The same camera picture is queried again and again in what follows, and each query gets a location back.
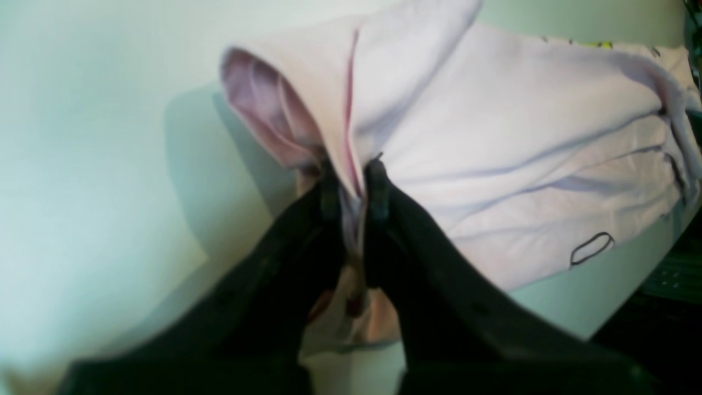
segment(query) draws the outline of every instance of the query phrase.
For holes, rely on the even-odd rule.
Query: folded clothing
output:
[[[362,267],[362,169],[381,153],[392,182],[504,290],[582,264],[681,196],[698,198],[702,156],[685,110],[702,105],[684,48],[520,36],[475,22],[480,5],[403,1],[226,52],[232,109],[298,171],[299,191],[324,158],[342,184],[349,264],[306,344],[399,338]],[[360,297],[364,309],[349,314]]]

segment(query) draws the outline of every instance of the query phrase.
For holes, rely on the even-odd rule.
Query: clothing pile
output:
[[[247,39],[221,79],[232,109],[304,193],[329,159],[348,265],[305,342],[399,338],[363,276],[364,165],[420,203],[503,290],[621,245],[698,198],[702,110],[684,48],[526,37],[476,22],[479,0],[409,0],[375,15]]]

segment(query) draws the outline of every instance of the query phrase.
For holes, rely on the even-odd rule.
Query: white table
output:
[[[47,394],[68,361],[163,328],[293,199],[223,105],[226,44],[391,2],[0,0],[0,394]],[[682,16],[682,0],[487,0],[481,18],[676,46]],[[512,295],[589,337],[693,212]],[[320,394],[391,394],[402,347],[306,363]]]

